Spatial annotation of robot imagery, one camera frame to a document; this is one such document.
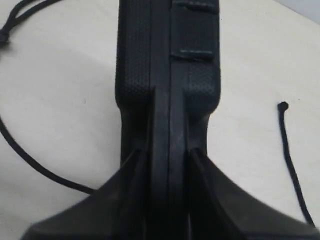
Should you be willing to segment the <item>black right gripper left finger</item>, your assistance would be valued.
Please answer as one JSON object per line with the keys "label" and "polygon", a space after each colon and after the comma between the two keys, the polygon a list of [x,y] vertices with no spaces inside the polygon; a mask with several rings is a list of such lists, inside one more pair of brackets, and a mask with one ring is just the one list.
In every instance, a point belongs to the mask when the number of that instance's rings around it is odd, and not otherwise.
{"label": "black right gripper left finger", "polygon": [[98,190],[71,208],[32,225],[24,240],[142,240],[147,154],[135,150]]}

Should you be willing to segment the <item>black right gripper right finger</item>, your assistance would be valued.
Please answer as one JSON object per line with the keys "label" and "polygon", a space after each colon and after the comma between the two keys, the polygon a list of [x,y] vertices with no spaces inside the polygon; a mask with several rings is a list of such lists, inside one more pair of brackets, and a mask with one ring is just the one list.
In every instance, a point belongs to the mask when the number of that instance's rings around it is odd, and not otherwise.
{"label": "black right gripper right finger", "polygon": [[232,182],[199,149],[189,152],[194,240],[318,240],[317,228],[285,215]]}

